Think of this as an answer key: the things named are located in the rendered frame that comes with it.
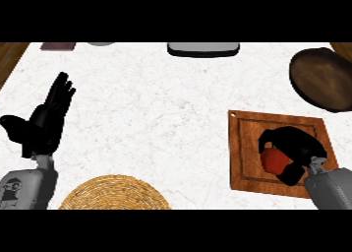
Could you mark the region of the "red bell pepper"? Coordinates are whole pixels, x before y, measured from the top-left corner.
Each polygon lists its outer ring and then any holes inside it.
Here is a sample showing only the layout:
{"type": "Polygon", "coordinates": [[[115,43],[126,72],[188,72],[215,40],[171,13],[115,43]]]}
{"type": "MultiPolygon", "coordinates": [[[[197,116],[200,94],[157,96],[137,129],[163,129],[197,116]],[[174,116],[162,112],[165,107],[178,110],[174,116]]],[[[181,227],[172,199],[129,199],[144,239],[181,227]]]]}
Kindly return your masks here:
{"type": "Polygon", "coordinates": [[[262,166],[268,173],[281,175],[290,164],[290,158],[280,149],[267,148],[261,154],[262,166]]]}

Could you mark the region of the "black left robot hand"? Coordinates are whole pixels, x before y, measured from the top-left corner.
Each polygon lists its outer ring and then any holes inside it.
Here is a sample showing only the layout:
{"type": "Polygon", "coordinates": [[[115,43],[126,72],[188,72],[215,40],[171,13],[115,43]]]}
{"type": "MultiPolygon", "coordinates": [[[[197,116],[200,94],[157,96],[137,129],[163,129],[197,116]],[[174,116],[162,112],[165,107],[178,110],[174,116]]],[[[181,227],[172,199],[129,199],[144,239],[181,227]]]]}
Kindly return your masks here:
{"type": "Polygon", "coordinates": [[[25,158],[51,156],[59,149],[64,117],[76,93],[72,85],[69,75],[62,72],[51,85],[45,103],[38,106],[31,119],[16,115],[0,117],[10,140],[23,147],[25,158]]]}

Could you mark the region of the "brown wooden cutting board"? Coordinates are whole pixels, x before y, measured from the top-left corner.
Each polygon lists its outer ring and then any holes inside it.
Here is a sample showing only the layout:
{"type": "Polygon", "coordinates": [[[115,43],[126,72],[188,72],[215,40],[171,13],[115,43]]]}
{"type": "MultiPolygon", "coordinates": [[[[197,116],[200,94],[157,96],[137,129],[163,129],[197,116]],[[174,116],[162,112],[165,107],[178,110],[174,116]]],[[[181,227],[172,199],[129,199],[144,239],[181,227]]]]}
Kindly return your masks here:
{"type": "Polygon", "coordinates": [[[293,126],[308,132],[327,151],[326,170],[339,167],[324,121],[321,118],[231,110],[228,112],[230,187],[233,190],[308,198],[304,175],[296,186],[286,185],[264,170],[259,154],[259,137],[267,129],[293,126]]]}

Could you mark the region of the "dark maroon flat object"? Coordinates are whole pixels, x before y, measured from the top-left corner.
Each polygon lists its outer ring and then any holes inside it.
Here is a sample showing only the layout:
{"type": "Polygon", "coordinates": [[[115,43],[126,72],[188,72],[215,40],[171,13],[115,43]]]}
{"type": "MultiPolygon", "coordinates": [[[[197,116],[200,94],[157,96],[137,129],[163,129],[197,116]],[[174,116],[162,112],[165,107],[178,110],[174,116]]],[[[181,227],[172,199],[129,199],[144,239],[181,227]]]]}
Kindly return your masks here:
{"type": "Polygon", "coordinates": [[[42,50],[45,51],[72,51],[76,47],[75,42],[45,42],[42,50]]]}

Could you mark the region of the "dark brown round pan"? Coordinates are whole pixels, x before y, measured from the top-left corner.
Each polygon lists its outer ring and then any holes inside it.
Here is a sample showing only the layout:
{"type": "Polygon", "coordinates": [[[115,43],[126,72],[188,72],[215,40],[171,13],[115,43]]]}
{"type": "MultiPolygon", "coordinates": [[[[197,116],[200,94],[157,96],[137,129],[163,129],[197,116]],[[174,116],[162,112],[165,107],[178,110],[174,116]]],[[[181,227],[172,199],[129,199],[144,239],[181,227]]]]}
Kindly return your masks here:
{"type": "Polygon", "coordinates": [[[352,111],[352,62],[332,49],[310,48],[296,53],[290,82],[310,104],[335,113],[352,111]]]}

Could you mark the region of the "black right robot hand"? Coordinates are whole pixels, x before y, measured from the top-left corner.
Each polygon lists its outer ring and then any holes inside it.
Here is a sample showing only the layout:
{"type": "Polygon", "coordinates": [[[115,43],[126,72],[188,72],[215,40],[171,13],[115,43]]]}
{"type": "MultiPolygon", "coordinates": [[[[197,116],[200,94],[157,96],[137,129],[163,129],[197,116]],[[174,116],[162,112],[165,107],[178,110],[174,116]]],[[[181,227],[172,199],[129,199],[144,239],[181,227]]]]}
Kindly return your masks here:
{"type": "Polygon", "coordinates": [[[259,154],[267,148],[280,149],[290,158],[290,164],[279,179],[289,185],[296,186],[311,163],[311,158],[327,158],[327,151],[318,139],[304,130],[293,126],[267,130],[259,137],[259,154]]]}

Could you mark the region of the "brown wooden panel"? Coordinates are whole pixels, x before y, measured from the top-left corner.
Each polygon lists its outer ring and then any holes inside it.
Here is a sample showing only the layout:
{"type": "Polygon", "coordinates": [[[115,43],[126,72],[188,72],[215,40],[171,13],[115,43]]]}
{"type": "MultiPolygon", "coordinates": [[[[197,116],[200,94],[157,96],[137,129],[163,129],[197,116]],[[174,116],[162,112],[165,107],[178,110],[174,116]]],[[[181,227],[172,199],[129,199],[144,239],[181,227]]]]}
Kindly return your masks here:
{"type": "Polygon", "coordinates": [[[29,46],[28,42],[0,42],[0,90],[29,46]]]}
{"type": "Polygon", "coordinates": [[[332,42],[333,50],[352,62],[352,42],[332,42]]]}

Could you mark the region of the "round woven wicker placemat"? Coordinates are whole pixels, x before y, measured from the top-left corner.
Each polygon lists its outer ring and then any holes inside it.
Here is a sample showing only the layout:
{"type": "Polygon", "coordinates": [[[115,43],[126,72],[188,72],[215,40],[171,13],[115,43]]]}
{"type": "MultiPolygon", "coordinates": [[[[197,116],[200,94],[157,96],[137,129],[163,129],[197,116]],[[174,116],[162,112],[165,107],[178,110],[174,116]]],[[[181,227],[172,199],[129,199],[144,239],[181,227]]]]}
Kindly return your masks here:
{"type": "Polygon", "coordinates": [[[126,175],[104,175],[78,186],[60,209],[171,210],[171,205],[147,182],[126,175]]]}

